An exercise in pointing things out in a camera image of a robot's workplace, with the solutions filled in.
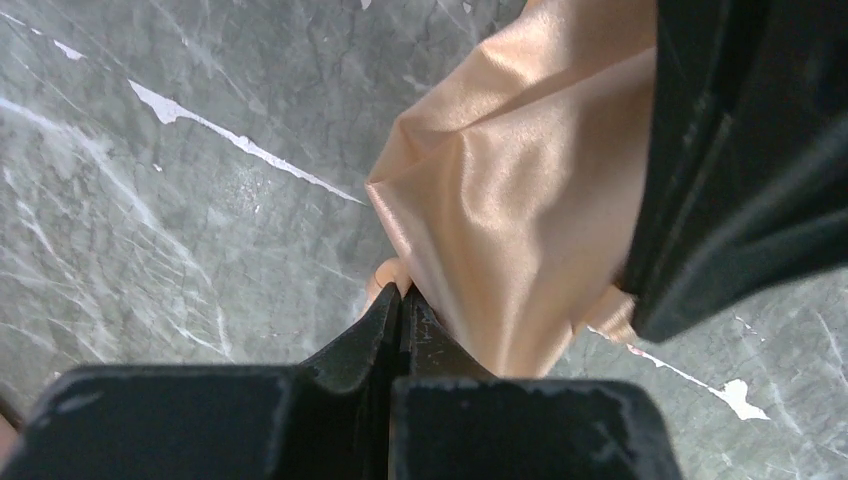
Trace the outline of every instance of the floor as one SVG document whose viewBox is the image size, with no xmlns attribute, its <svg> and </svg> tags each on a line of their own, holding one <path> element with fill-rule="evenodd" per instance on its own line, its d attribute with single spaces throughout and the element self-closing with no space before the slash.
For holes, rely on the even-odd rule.
<svg viewBox="0 0 848 480">
<path fill-rule="evenodd" d="M 392 119 L 521 1 L 0 0 L 0 395 L 85 362 L 295 362 L 391 247 Z M 665 413 L 690 479 L 848 477 L 848 271 L 557 376 Z"/>
</svg>

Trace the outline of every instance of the marble tile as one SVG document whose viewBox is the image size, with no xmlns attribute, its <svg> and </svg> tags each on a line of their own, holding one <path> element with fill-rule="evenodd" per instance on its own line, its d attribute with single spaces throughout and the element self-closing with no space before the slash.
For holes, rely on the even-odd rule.
<svg viewBox="0 0 848 480">
<path fill-rule="evenodd" d="M 846 326 L 841 270 L 762 292 L 661 345 L 585 332 L 553 375 L 645 388 L 687 478 L 846 478 Z"/>
<path fill-rule="evenodd" d="M 520 5 L 0 2 L 0 392 L 85 362 L 296 362 L 392 250 L 394 117 Z"/>
<path fill-rule="evenodd" d="M 314 353 L 392 254 L 362 188 L 392 120 L 522 4 L 0 0 L 0 395 Z M 554 375 L 646 388 L 688 478 L 844 478 L 846 319 L 839 271 L 636 345 L 674 369 L 587 333 Z"/>
</svg>

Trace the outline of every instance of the gray marble floor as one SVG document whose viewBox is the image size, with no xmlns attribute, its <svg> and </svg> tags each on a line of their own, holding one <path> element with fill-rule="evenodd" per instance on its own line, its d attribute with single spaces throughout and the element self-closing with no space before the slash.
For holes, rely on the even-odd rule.
<svg viewBox="0 0 848 480">
<path fill-rule="evenodd" d="M 84 362 L 293 362 L 391 247 L 392 119 L 521 1 L 0 0 L 0 395 Z M 848 478 L 848 272 L 554 375 L 642 385 L 691 479 Z"/>
</svg>

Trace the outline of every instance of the black plastic object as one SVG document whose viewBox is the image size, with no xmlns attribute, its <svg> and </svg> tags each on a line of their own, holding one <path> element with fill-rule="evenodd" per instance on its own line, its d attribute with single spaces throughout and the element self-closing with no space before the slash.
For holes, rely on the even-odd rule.
<svg viewBox="0 0 848 480">
<path fill-rule="evenodd" d="M 681 478 L 621 382 L 498 380 L 413 288 L 299 365 L 86 367 L 42 396 L 3 480 Z"/>
<path fill-rule="evenodd" d="M 663 341 L 848 261 L 848 2 L 659 0 L 657 40 L 621 287 Z"/>
</svg>

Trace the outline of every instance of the fabric fold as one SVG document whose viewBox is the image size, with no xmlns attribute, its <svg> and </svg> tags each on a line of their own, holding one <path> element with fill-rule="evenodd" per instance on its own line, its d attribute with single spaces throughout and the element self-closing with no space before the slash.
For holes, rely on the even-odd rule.
<svg viewBox="0 0 848 480">
<path fill-rule="evenodd" d="M 413 282 L 498 375 L 544 375 L 585 324 L 627 335 L 613 282 L 644 189 L 655 8 L 528 2 L 397 118 L 367 180 Z"/>
</svg>

